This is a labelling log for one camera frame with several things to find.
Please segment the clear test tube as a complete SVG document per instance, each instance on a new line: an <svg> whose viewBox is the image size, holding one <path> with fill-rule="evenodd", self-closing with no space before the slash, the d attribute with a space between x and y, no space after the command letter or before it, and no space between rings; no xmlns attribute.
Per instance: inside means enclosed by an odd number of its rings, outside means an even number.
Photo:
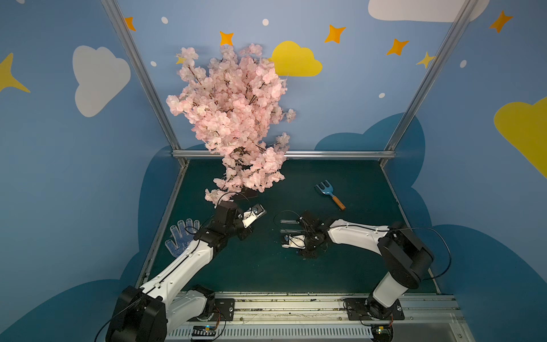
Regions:
<svg viewBox="0 0 547 342"><path fill-rule="evenodd" d="M302 231L299 229L280 229L282 235L302 235Z"/></svg>
<svg viewBox="0 0 547 342"><path fill-rule="evenodd" d="M282 225L299 225L299 221L292 219L281 219L280 223Z"/></svg>
<svg viewBox="0 0 547 342"><path fill-rule="evenodd" d="M252 207L252 213L257 217L261 217L266 214L266 210L262 205L257 204Z"/></svg>

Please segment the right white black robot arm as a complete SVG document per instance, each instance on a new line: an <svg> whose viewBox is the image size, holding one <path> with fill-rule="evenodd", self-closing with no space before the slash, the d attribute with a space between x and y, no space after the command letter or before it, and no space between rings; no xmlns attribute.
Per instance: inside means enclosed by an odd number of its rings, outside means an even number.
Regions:
<svg viewBox="0 0 547 342"><path fill-rule="evenodd" d="M309 212L299 218L300 235L286 235L285 248L296 248L311 257L324 243L349 245L374 252L383 258L387 274L365 304L366 313L385 319L397 310L397 300L409 289L417 289L429 276L433 252L405 225L372 226L329 219L314 219Z"/></svg>

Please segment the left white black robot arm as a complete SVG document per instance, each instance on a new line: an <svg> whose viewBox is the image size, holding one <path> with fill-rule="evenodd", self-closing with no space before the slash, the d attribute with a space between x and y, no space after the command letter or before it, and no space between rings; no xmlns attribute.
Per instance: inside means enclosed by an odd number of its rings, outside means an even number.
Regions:
<svg viewBox="0 0 547 342"><path fill-rule="evenodd" d="M175 261L141 287L127 287L105 323L106 341L164 341L169 333L194 318L207 319L215 310L215 293L203 287L179 293L208 265L232 237L246 239L253 223L265 214L257 204L242 211L234 202L220 202L208 225L195 232Z"/></svg>

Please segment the small circuit board left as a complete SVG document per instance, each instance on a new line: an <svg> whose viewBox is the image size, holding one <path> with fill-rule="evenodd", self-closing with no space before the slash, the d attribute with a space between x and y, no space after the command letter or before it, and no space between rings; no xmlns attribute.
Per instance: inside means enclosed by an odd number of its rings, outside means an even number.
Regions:
<svg viewBox="0 0 547 342"><path fill-rule="evenodd" d="M217 337L218 333L218 328L215 328L212 325L194 325L191 328L190 338L196 341L213 340Z"/></svg>

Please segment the small circuit board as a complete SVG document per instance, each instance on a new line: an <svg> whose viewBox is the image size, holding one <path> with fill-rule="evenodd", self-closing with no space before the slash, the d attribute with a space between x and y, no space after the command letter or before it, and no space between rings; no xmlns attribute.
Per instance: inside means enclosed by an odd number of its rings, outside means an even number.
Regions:
<svg viewBox="0 0 547 342"><path fill-rule="evenodd" d="M213 340L217 337L218 333L218 328L215 328L212 325L194 325L191 328L190 338L196 341Z"/></svg>
<svg viewBox="0 0 547 342"><path fill-rule="evenodd" d="M373 325L370 327L373 337L372 342L391 342L393 340L393 327Z"/></svg>

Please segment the pink artificial cherry blossom tree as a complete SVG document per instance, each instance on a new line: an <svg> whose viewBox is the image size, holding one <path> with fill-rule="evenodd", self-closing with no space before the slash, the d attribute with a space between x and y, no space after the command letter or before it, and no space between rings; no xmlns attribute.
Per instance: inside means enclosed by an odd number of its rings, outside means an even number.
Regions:
<svg viewBox="0 0 547 342"><path fill-rule="evenodd" d="M250 44L236 52L223 45L220 51L220 59L212 58L202 68L196 64L196 50L182 48L178 75L187 86L166 100L171 114L183 115L196 139L222 157L225 174L214 180L216 189L205 192L206 201L215 205L245 190L264 192L284 180L281 168L290 137L282 133L272 143L265 138L272 125L290 122L296 115L279 105L286 80L262 56L262 46Z"/></svg>

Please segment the small circuit board right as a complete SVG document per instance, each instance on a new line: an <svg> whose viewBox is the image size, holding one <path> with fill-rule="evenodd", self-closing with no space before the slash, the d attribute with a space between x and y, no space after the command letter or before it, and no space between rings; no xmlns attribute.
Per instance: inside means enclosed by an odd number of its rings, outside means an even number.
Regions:
<svg viewBox="0 0 547 342"><path fill-rule="evenodd" d="M391 342L393 340L393 327L373 325L370 327L373 337L372 342Z"/></svg>

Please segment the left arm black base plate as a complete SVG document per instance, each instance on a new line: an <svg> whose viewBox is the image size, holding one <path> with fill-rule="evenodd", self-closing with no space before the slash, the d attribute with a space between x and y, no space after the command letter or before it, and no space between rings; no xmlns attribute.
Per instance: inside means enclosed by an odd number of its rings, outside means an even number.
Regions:
<svg viewBox="0 0 547 342"><path fill-rule="evenodd" d="M198 321L233 321L235 312L235 300L216 299L215 303L208 303L205 311L198 316Z"/></svg>

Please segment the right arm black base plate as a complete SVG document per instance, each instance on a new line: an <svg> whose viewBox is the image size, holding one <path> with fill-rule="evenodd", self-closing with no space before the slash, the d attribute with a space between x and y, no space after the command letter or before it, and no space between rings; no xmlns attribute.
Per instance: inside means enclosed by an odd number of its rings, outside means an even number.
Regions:
<svg viewBox="0 0 547 342"><path fill-rule="evenodd" d="M345 298L343 308L350 321L403 321L405 315L399 300L392 306L384 307L372 297Z"/></svg>

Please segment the aluminium front rail bed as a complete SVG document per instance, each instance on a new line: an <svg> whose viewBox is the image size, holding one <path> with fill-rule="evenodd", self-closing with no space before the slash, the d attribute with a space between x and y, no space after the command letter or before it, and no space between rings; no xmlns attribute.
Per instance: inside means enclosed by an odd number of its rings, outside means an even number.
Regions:
<svg viewBox="0 0 547 342"><path fill-rule="evenodd" d="M219 326L220 341L371 341L371 326L393 327L392 341L473 341L452 295L405 294L403 321L350 321L345 298L367 294L219 292L235 300L234 320Z"/></svg>

